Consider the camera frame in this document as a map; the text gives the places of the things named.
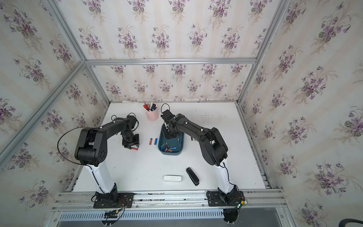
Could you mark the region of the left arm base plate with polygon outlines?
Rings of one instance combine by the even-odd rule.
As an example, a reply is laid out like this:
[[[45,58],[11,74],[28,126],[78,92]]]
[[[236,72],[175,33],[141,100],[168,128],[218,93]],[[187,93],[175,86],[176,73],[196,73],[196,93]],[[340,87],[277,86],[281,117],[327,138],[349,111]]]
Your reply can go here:
[[[95,193],[91,201],[94,203],[94,209],[131,208],[133,197],[134,193],[118,193],[116,196]]]

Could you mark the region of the pink pen cup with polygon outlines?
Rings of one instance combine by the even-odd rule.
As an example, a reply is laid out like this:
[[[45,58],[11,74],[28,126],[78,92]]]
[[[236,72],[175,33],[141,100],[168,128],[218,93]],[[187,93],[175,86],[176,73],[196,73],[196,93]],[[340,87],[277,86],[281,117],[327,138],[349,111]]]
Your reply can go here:
[[[156,121],[160,116],[159,110],[157,108],[153,111],[145,111],[145,114],[149,121]]]

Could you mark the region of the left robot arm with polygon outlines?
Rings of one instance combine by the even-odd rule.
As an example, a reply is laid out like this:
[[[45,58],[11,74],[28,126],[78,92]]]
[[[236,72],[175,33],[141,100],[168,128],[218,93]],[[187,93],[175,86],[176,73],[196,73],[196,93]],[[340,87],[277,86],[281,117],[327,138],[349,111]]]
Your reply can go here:
[[[112,180],[106,158],[108,154],[108,139],[119,134],[122,137],[122,147],[138,150],[139,135],[134,131],[139,121],[134,113],[125,118],[112,117],[107,124],[96,128],[83,128],[80,132],[75,149],[75,159],[86,166],[96,183],[98,194],[112,194],[117,192],[116,183]]]

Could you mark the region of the pens in cup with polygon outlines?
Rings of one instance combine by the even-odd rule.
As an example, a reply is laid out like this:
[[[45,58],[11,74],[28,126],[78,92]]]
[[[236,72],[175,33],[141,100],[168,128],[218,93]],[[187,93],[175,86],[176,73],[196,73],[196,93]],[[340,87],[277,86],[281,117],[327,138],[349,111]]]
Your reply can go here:
[[[143,105],[144,109],[147,111],[147,112],[153,112],[157,109],[157,105],[153,102],[151,103],[144,103]]]

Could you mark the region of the white eraser case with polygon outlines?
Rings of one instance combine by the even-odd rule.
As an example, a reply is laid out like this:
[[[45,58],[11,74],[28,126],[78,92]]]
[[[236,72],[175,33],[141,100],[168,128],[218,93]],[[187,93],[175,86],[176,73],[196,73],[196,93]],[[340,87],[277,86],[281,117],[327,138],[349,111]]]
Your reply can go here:
[[[175,175],[164,175],[163,180],[165,182],[181,182],[182,177],[181,176],[175,176]]]

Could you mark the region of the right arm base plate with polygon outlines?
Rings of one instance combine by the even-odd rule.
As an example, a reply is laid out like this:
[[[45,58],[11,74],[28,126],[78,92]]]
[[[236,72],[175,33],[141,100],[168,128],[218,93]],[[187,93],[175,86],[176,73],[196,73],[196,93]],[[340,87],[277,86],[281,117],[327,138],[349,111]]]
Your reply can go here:
[[[222,191],[207,191],[206,197],[209,207],[238,207],[246,204],[243,192],[235,189],[227,194]]]

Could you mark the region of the black stapler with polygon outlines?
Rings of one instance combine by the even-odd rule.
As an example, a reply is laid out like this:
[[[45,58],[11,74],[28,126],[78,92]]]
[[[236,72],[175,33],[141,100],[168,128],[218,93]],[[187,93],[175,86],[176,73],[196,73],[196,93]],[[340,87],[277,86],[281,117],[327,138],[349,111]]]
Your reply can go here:
[[[186,169],[186,173],[188,174],[188,176],[191,179],[191,181],[193,182],[193,184],[195,186],[198,186],[199,185],[199,178],[196,176],[196,174],[194,173],[194,171],[190,167],[188,167]]]

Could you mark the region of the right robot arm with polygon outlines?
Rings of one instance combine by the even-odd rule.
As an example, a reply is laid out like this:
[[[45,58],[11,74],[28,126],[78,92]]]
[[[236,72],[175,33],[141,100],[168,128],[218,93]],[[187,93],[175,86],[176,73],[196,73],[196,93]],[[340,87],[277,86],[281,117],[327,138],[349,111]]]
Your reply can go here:
[[[215,127],[209,129],[199,126],[183,114],[174,115],[170,110],[163,111],[161,117],[166,127],[164,131],[166,138],[174,138],[182,132],[199,143],[204,160],[215,167],[218,190],[224,194],[229,194],[233,190],[233,186],[227,173],[228,147],[219,130]]]

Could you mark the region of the teal plastic storage box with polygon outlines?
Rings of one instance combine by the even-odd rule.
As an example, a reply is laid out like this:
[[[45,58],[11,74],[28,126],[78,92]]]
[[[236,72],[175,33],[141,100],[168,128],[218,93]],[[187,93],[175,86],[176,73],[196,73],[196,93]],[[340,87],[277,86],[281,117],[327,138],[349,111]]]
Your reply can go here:
[[[184,133],[179,133],[175,138],[167,139],[164,136],[165,125],[162,125],[157,148],[164,155],[179,155],[183,150]]]

